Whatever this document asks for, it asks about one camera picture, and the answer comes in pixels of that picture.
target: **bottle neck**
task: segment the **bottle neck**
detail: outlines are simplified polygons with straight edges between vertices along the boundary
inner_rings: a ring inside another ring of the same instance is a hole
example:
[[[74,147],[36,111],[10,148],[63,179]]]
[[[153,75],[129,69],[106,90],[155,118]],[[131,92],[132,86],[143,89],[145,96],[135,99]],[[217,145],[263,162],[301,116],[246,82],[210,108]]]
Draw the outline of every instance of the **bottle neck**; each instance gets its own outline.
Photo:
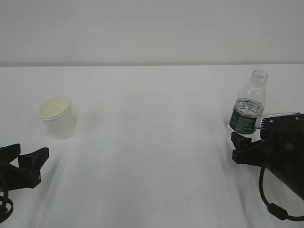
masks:
[[[250,82],[258,85],[264,86],[267,83],[268,73],[264,70],[255,70],[250,78]]]

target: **black cable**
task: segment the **black cable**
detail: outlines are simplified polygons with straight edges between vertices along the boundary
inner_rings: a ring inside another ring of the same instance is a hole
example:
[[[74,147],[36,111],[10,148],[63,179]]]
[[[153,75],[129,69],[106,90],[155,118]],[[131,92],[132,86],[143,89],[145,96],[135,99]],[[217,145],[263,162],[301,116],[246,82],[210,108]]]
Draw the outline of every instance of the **black cable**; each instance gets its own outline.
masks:
[[[0,201],[2,202],[2,205],[0,206],[0,223],[2,223],[13,213],[14,207],[13,202],[11,201],[11,199],[9,199],[9,189],[1,169],[0,180],[3,187],[3,196],[0,196]]]
[[[268,211],[280,220],[287,219],[287,220],[295,221],[295,222],[304,221],[304,216],[298,216],[298,217],[297,216],[290,216],[290,215],[288,215],[288,213],[285,209],[283,209],[282,207],[280,207],[280,206],[278,206],[274,203],[269,203],[268,200],[266,199],[265,194],[264,194],[264,190],[263,190],[263,178],[264,178],[265,168],[266,168],[271,156],[272,156],[272,154],[270,154],[265,159],[265,162],[264,162],[263,166],[261,167],[260,175],[259,175],[259,178],[258,178],[258,189],[260,191],[262,201],[267,206]]]

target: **water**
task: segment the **water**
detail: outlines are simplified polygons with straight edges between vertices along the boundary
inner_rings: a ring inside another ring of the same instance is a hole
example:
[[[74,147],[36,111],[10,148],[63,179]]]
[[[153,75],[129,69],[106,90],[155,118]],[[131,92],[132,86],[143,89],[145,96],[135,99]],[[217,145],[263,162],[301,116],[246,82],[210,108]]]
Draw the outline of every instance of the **water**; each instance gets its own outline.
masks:
[[[264,111],[264,107],[260,102],[245,98],[240,98],[236,101],[235,109],[245,117],[259,117]]]
[[[253,121],[254,121],[253,123],[255,123],[256,118],[262,115],[262,113],[264,111],[264,106],[258,101],[240,98],[236,101],[234,110],[238,113],[238,114],[233,114],[234,116],[241,115],[243,117],[253,119]],[[230,127],[230,125],[228,125],[227,131],[228,131],[228,134],[231,134],[234,130]],[[241,134],[241,133],[239,133],[239,134],[244,137],[252,138],[254,135],[254,132],[250,133],[250,134]]]

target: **paper cup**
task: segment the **paper cup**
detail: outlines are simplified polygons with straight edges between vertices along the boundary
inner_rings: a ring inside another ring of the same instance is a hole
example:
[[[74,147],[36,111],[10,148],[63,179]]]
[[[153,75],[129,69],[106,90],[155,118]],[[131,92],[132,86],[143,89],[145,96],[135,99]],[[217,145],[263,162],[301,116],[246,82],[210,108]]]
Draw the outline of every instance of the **paper cup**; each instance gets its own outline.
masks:
[[[56,139],[67,139],[74,134],[75,123],[68,97],[49,98],[39,107],[38,116]]]

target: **white wall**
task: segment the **white wall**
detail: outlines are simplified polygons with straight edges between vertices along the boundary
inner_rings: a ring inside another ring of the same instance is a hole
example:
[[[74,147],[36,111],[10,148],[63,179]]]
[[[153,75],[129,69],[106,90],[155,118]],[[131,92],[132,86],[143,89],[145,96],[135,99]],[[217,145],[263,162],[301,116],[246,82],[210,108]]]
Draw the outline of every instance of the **white wall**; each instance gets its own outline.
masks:
[[[1,0],[0,66],[304,63],[304,0]]]

